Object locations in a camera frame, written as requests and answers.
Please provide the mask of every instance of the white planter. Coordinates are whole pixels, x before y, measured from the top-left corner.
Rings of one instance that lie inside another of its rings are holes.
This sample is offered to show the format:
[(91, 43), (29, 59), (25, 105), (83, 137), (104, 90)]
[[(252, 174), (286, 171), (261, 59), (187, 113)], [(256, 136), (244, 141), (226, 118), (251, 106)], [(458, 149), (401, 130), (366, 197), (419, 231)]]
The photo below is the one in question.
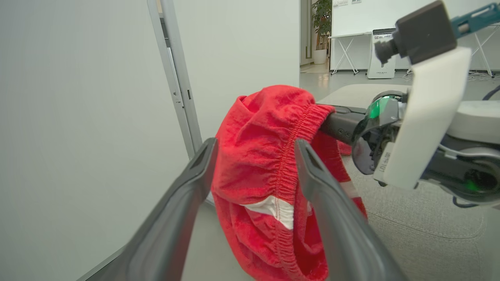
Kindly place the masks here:
[(327, 62), (327, 49), (312, 51), (312, 59), (315, 65), (322, 65)]

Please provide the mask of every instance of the white panel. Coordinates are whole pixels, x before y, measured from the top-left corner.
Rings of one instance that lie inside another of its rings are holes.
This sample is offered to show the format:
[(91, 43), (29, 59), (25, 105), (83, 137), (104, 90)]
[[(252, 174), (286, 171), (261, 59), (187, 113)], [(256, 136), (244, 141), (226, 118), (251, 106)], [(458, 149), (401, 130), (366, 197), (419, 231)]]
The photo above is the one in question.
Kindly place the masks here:
[(407, 190), (415, 187), (462, 101), (470, 57), (470, 49), (458, 47), (413, 65), (411, 101), (382, 182)]
[[(390, 29), (395, 27), (398, 19), (432, 2), (434, 0), (368, 0), (356, 5), (333, 7), (331, 33), (333, 36), (342, 36)], [(450, 18), (472, 12), (491, 2), (493, 1), (444, 0)]]
[(299, 0), (176, 0), (202, 139), (241, 95), (299, 86)]
[(188, 162), (147, 2), (0, 3), (0, 280), (76, 280)]

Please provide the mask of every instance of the whiteboard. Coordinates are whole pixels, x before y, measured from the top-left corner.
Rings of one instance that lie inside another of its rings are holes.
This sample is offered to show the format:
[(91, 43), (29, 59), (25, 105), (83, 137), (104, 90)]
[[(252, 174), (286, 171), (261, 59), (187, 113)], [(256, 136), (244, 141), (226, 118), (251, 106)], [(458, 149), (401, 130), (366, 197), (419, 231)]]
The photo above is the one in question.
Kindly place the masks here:
[[(394, 28), (398, 19), (434, 0), (362, 0), (361, 3), (334, 6), (331, 35), (348, 36), (376, 29)], [(444, 0), (451, 18), (472, 12), (494, 2), (493, 0)]]

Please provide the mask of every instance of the sticker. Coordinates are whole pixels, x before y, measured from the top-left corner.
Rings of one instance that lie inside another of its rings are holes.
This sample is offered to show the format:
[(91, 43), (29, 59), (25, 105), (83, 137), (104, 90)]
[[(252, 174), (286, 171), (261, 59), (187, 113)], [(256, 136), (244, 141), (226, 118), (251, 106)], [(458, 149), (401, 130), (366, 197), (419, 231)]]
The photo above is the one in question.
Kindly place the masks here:
[(382, 157), (378, 161), (378, 165), (373, 172), (373, 178), (379, 182), (384, 182), (384, 173), (386, 172), (387, 164), (389, 163), (389, 158), (391, 157), (391, 153), (393, 152), (394, 142), (388, 142), (385, 145), (385, 149), (383, 150)]

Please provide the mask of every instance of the white label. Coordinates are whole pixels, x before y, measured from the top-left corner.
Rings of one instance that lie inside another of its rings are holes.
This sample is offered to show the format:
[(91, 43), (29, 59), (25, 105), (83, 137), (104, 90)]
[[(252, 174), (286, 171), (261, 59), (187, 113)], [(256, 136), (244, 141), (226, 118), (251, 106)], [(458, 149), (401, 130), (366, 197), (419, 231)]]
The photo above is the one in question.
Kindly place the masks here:
[(374, 35), (373, 38), (374, 39), (384, 39), (384, 38), (392, 39), (393, 35), (392, 34), (380, 34), (380, 35)]
[(386, 171), (387, 164), (389, 163), (389, 158), (393, 152), (394, 142), (388, 142), (383, 150), (382, 157), (378, 161), (378, 165), (373, 173), (373, 178), (379, 182), (384, 182), (384, 173)]

